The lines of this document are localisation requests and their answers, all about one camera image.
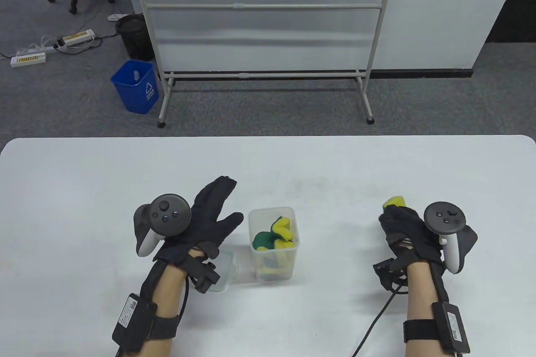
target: black glove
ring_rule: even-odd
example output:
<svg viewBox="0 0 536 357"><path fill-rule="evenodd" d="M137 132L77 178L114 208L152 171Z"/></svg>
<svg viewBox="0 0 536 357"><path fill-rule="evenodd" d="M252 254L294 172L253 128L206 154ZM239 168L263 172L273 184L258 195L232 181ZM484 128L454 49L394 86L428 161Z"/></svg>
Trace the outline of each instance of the black glove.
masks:
<svg viewBox="0 0 536 357"><path fill-rule="evenodd" d="M439 236L425 226L413 209L386 206L379 222L389 247L397 257L412 250L420 260L442 264Z"/></svg>
<svg viewBox="0 0 536 357"><path fill-rule="evenodd" d="M244 220L243 214L235 212L222 221L216 221L225 200L235 187L236 181L221 176L203 188L191 208L192 217L188 228L177 236L166 238L154 260L162 259L178 267L194 247L215 258L218 255L217 247Z"/></svg>

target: forearm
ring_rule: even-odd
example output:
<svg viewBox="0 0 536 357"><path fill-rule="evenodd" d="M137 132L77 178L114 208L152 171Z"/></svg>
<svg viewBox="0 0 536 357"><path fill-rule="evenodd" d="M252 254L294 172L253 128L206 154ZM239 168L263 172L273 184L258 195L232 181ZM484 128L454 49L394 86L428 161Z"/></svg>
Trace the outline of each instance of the forearm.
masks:
<svg viewBox="0 0 536 357"><path fill-rule="evenodd" d="M194 257L202 256L203 252L191 250L190 255ZM177 315L180 307L180 296L185 282L186 272L173 265L167 265L153 293L153 302L158 305L158 317L173 318ZM147 340L139 354L129 355L139 357L169 357L171 355L172 341L172 339Z"/></svg>
<svg viewBox="0 0 536 357"><path fill-rule="evenodd" d="M408 305L407 319L434 319L432 304L437 302L437 292L427 262L417 262L407 267ZM448 356L437 340L410 340L406 344L406 357Z"/></svg>

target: wastebasket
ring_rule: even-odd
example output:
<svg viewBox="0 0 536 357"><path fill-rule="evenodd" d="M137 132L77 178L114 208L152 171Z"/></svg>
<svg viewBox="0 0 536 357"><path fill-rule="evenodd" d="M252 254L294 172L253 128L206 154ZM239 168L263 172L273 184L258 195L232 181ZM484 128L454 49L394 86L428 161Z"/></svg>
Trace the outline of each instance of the wastebasket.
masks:
<svg viewBox="0 0 536 357"><path fill-rule="evenodd" d="M115 24L115 32L121 35L129 57L134 60L151 61L155 51L149 37L143 14L132 14Z"/></svg>
<svg viewBox="0 0 536 357"><path fill-rule="evenodd" d="M147 114L158 100L155 67L151 63L129 60L111 81L129 112Z"/></svg>

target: metal frame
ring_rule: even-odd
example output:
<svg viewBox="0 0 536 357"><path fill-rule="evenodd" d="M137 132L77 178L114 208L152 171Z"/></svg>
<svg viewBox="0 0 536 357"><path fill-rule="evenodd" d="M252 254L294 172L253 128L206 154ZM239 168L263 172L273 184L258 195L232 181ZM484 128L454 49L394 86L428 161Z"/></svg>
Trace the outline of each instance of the metal frame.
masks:
<svg viewBox="0 0 536 357"><path fill-rule="evenodd" d="M145 15L145 22L149 30L149 36L155 50L155 59L157 61L158 72L161 78L164 99L162 108L158 117L158 127L163 128L166 125L166 112L169 105L169 99L173 92L172 85L176 78L236 78L245 80L248 78L354 78L360 90L360 95L366 109L367 123L374 124L374 116L367 97L367 89L370 81L370 71L374 63L376 49L378 47L379 34L381 25L385 16L388 0L381 0L381 3L351 3L351 4L164 4L164 3L147 3L147 0L140 0L142 10ZM199 73L191 72L164 72L162 70L162 60L158 49L158 42L153 27L150 9L379 9L379 16L376 23L376 29L367 62L367 69L360 71L356 68L355 72L219 72L219 73Z"/></svg>

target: extension cord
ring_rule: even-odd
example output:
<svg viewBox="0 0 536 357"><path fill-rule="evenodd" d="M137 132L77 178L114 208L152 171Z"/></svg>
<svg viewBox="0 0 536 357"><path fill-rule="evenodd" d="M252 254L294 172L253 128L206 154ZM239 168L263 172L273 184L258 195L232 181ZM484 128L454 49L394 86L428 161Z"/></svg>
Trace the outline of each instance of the extension cord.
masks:
<svg viewBox="0 0 536 357"><path fill-rule="evenodd" d="M29 66L31 64L40 64L44 63L46 61L46 53L37 53L33 55L22 55L22 56L15 56L11 57L11 66L13 68L15 67L21 67L21 66Z"/></svg>
<svg viewBox="0 0 536 357"><path fill-rule="evenodd" d="M56 49L60 51L64 51L67 49L67 46L47 46L47 47L38 47L37 49L26 49L26 50L19 50L17 51L17 56L23 56L23 55L31 55L31 54L37 54L37 53L54 53Z"/></svg>
<svg viewBox="0 0 536 357"><path fill-rule="evenodd" d="M64 36L62 38L63 43L66 46L77 45L79 43L84 43L86 41L92 41L93 39L95 39L95 33L90 29L82 31L82 32L78 32L70 36Z"/></svg>

